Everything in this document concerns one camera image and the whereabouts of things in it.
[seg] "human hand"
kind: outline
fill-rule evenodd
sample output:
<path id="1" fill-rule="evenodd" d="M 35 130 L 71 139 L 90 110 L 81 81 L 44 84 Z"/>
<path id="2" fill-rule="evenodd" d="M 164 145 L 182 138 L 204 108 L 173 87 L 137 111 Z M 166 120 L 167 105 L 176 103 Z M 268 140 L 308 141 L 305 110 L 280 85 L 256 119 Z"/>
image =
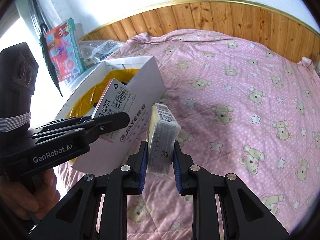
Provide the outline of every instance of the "human hand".
<path id="1" fill-rule="evenodd" d="M 30 220 L 26 210 L 35 212 L 36 217 L 42 219 L 60 199 L 53 169 L 43 172 L 41 177 L 41 187 L 34 195 L 20 182 L 10 182 L 5 176 L 0 177 L 0 197 L 23 220 Z"/>

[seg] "silver bolt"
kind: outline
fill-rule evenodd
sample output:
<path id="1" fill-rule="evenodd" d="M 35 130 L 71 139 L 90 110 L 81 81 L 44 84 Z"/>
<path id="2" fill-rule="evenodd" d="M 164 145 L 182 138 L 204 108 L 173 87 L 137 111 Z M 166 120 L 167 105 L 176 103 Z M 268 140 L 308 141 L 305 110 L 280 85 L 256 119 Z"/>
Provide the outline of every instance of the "silver bolt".
<path id="1" fill-rule="evenodd" d="M 191 165 L 190 166 L 190 170 L 192 171 L 199 171 L 200 170 L 200 167 L 198 165 Z"/>
<path id="2" fill-rule="evenodd" d="M 90 180 L 93 179 L 93 175 L 92 174 L 86 174 L 86 175 L 84 175 L 83 179 L 86 180 L 86 181 L 90 181 Z"/>
<path id="3" fill-rule="evenodd" d="M 129 165 L 123 165 L 121 166 L 121 171 L 129 171 L 131 167 Z"/>
<path id="4" fill-rule="evenodd" d="M 237 178 L 236 174 L 233 174 L 233 173 L 229 173 L 227 175 L 227 178 L 230 179 L 230 180 L 235 180 Z"/>

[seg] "open white box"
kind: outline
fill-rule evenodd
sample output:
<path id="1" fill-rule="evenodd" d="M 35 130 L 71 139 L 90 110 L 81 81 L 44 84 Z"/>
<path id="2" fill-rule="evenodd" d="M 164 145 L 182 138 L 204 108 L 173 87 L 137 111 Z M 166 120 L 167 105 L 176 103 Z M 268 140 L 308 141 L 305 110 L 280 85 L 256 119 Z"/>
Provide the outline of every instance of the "open white box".
<path id="1" fill-rule="evenodd" d="M 165 86 L 154 57 L 127 57 L 106 60 L 96 66 L 75 89 L 57 115 L 56 120 L 65 118 L 79 98 L 94 85 L 102 82 L 110 71 L 124 68 L 139 69 L 127 84 L 127 88 L 136 93 L 136 97 L 128 112 L 131 124 L 120 131 L 125 139 L 124 136 L 118 136 L 116 141 L 112 143 L 99 138 L 90 144 L 91 150 L 77 157 L 72 165 L 78 171 L 101 176 L 109 174 L 121 165 L 144 124 L 148 121 L 152 104 L 158 102 L 165 92 Z"/>

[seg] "gold trim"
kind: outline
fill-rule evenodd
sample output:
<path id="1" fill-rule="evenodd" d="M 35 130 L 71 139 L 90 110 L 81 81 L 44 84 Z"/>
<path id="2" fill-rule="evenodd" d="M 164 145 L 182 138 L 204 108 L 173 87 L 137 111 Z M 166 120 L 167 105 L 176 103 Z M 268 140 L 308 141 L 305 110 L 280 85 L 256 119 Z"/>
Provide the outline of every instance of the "gold trim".
<path id="1" fill-rule="evenodd" d="M 284 11 L 281 11 L 279 9 L 273 8 L 271 6 L 268 5 L 264 5 L 261 3 L 257 3 L 257 2 L 251 2 L 251 1 L 246 1 L 246 0 L 174 0 L 174 1 L 170 1 L 170 2 L 163 2 L 163 3 L 158 3 L 155 5 L 151 5 L 151 6 L 147 6 L 145 8 L 141 8 L 135 11 L 132 11 L 130 13 L 124 14 L 122 16 L 119 16 L 115 19 L 113 19 L 112 21 L 109 21 L 103 25 L 101 25 L 100 27 L 94 29 L 93 31 L 89 32 L 88 34 L 86 34 L 85 36 L 83 36 L 81 38 L 81 41 L 83 41 L 84 39 L 86 39 L 88 36 L 94 34 L 95 32 L 103 29 L 104 27 L 111 25 L 115 22 L 121 21 L 123 19 L 126 19 L 128 17 L 134 16 L 136 14 L 140 14 L 143 12 L 147 12 L 150 10 L 154 10 L 154 9 L 158 9 L 158 8 L 162 8 L 162 7 L 167 7 L 167 6 L 172 6 L 172 5 L 178 5 L 178 4 L 184 4 L 184 3 L 195 3 L 195 2 L 229 2 L 229 3 L 239 3 L 239 4 L 245 4 L 245 5 L 249 5 L 249 6 L 255 6 L 261 9 L 265 9 L 265 10 L 269 10 L 271 12 L 280 14 L 282 16 L 285 16 L 297 23 L 299 23 L 300 25 L 302 25 L 303 27 L 306 27 L 308 30 L 312 31 L 315 35 L 317 35 L 318 37 L 320 37 L 320 33 L 318 33 L 314 28 L 312 28 L 310 25 L 306 24 L 305 22 L 301 21 L 300 19 L 292 16 L 291 14 L 288 14 Z"/>

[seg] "pink bedsheet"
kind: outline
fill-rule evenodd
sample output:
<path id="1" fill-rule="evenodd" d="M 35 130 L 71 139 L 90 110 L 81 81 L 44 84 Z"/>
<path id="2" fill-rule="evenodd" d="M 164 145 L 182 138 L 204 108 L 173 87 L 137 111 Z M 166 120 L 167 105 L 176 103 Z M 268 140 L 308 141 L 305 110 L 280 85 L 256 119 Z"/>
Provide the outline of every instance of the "pink bedsheet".
<path id="1" fill-rule="evenodd" d="M 265 46 L 222 33 L 177 30 L 130 39 L 111 58 L 152 55 L 167 87 L 161 102 L 182 127 L 182 151 L 211 173 L 237 174 L 291 231 L 320 185 L 320 79 Z M 145 130 L 131 153 L 137 152 Z M 60 166 L 70 189 L 83 174 Z M 127 203 L 129 239 L 191 239 L 192 196 L 173 171 L 147 174 Z"/>

